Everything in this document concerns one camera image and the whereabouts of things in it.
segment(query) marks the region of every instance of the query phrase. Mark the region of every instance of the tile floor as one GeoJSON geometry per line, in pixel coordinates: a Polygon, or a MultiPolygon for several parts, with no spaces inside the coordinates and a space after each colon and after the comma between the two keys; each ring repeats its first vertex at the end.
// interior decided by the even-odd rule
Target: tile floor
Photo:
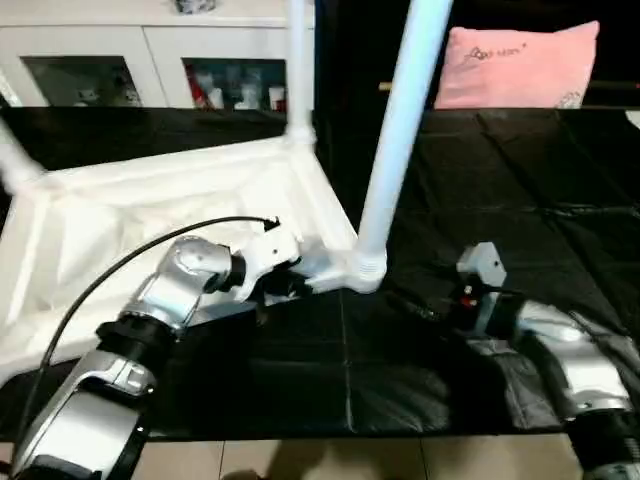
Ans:
{"type": "MultiPolygon", "coordinates": [[[[0,458],[10,449],[0,444],[0,458]]],[[[563,435],[148,444],[135,480],[578,480],[563,435]]]]}

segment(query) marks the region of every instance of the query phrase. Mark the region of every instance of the white cabinet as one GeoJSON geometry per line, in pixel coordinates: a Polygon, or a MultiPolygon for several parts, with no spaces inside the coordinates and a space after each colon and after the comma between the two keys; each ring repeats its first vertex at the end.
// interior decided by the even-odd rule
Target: white cabinet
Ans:
{"type": "Polygon", "coordinates": [[[166,106],[139,27],[0,28],[0,71],[23,106],[166,106]]]}
{"type": "MultiPolygon", "coordinates": [[[[286,29],[146,27],[145,34],[170,107],[202,105],[198,97],[204,93],[206,102],[213,87],[220,89],[217,93],[223,96],[225,109],[251,101],[260,109],[278,108],[274,96],[280,93],[274,89],[286,84],[286,29]],[[256,91],[259,98],[249,99],[256,91]]],[[[311,99],[313,30],[307,31],[306,40],[307,96],[311,99]]]]}
{"type": "Polygon", "coordinates": [[[0,93],[14,106],[281,110],[286,56],[287,0],[218,0],[197,15],[170,0],[0,1],[0,93]]]}

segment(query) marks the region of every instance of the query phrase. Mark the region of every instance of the shelf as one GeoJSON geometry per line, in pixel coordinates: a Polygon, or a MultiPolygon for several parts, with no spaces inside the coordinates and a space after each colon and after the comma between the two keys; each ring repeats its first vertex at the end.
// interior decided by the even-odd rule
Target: shelf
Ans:
{"type": "MultiPolygon", "coordinates": [[[[314,26],[313,3],[307,26],[314,26]]],[[[0,26],[142,25],[283,28],[287,0],[218,0],[211,12],[181,15],[172,0],[0,0],[0,26]]]]}

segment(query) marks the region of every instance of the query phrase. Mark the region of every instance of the table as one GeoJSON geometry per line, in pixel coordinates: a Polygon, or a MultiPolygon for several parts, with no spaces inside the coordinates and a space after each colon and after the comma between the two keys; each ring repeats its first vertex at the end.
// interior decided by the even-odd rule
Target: table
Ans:
{"type": "MultiPolygon", "coordinates": [[[[2,111],[46,168],[278,135],[277,115],[168,109],[2,111]]],[[[357,225],[379,117],[318,122],[318,155],[357,225]]],[[[623,112],[431,112],[371,295],[342,290],[195,327],[152,406],[156,440],[536,433],[561,429],[532,364],[416,311],[448,308],[464,247],[496,243],[507,287],[640,338],[640,130],[623,112]]],[[[624,340],[614,348],[628,349],[624,340]]],[[[41,402],[72,363],[55,367],[41,402]]],[[[637,405],[640,380],[625,372],[637,405]]],[[[29,375],[0,390],[11,440],[29,375]]]]}

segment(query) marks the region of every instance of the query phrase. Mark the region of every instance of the white pvc pipe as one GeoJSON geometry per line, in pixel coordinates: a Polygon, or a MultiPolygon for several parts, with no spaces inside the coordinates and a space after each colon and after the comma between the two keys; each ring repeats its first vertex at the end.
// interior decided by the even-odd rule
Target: white pvc pipe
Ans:
{"type": "Polygon", "coordinates": [[[386,263],[389,230],[452,3],[412,0],[409,6],[354,252],[363,268],[386,263]]]}
{"type": "Polygon", "coordinates": [[[311,120],[306,98],[305,4],[307,0],[289,0],[289,47],[287,55],[287,135],[293,141],[311,138],[311,120]]]}
{"type": "Polygon", "coordinates": [[[15,194],[42,172],[42,168],[27,155],[11,129],[0,119],[0,174],[5,190],[15,194]]]}

